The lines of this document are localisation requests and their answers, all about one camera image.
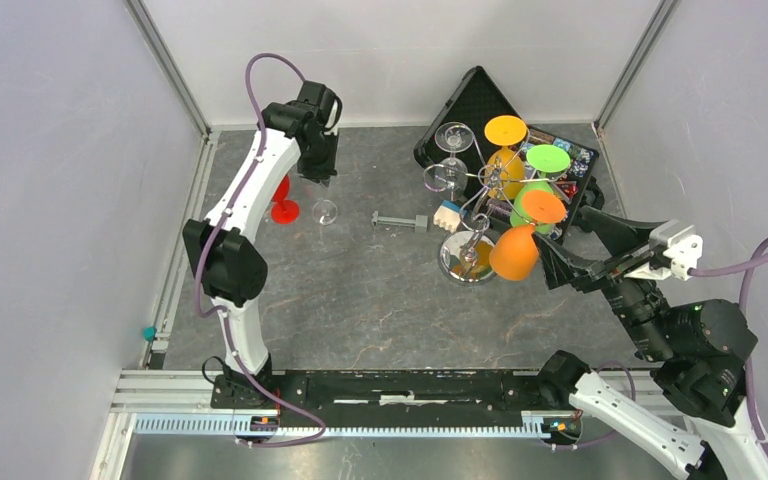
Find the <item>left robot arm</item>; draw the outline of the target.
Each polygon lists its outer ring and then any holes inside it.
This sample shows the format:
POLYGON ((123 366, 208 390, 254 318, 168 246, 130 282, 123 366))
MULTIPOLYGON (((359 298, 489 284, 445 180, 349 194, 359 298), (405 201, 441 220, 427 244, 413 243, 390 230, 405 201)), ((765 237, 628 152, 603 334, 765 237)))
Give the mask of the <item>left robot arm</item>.
POLYGON ((271 356, 261 333, 258 297, 268 266, 254 245, 261 219, 290 170, 328 186, 336 176, 340 98, 327 86, 304 81, 296 99, 271 103, 262 113, 244 164, 202 220, 188 220, 185 251, 200 293, 211 301, 225 345, 213 382, 214 406, 262 408, 274 394, 271 356))

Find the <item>orange wine glass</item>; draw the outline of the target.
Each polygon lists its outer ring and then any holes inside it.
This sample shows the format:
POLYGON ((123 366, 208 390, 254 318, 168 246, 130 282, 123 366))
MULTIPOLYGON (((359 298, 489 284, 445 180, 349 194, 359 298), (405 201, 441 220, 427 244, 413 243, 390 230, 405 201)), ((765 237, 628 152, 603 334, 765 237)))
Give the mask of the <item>orange wine glass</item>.
POLYGON ((519 195, 512 213, 522 224, 512 226, 499 238, 489 254, 489 264, 502 279, 522 281, 539 259, 534 240, 537 227, 559 223, 567 216, 567 209, 553 193, 529 190, 519 195))

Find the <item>clear wine glass front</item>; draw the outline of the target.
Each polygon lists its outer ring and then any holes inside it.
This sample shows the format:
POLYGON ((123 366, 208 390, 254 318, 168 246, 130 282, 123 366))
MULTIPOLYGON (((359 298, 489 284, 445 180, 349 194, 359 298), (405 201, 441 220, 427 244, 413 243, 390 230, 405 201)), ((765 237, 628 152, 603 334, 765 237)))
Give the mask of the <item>clear wine glass front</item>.
POLYGON ((315 197, 312 206, 313 219, 322 226, 332 225, 339 215, 339 210, 330 198, 329 187, 322 183, 314 183, 313 194, 315 197))

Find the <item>red wine glass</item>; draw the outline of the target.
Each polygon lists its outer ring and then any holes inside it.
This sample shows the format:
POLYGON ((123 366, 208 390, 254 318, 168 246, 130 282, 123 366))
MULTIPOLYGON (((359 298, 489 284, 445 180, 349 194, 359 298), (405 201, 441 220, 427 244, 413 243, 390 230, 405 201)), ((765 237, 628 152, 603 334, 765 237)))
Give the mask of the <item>red wine glass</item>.
POLYGON ((290 179, 288 175, 285 175, 272 196, 270 215, 277 224, 293 223, 300 215, 299 205, 288 198, 289 192, 290 179))

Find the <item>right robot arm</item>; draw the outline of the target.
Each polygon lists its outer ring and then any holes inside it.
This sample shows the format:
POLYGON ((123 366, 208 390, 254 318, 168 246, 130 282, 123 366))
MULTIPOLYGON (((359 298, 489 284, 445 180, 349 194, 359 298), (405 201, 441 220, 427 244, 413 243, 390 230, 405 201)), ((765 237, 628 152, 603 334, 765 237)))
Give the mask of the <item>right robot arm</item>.
POLYGON ((689 422, 682 430, 612 388, 572 353, 540 369, 537 392, 551 408, 591 415, 648 453, 677 479, 768 479, 768 435, 753 399, 757 337, 740 303, 668 303, 658 282, 699 275, 703 241, 691 224, 643 222, 584 207, 608 251, 583 258, 542 234, 534 242, 547 286, 600 292, 664 398, 689 422))

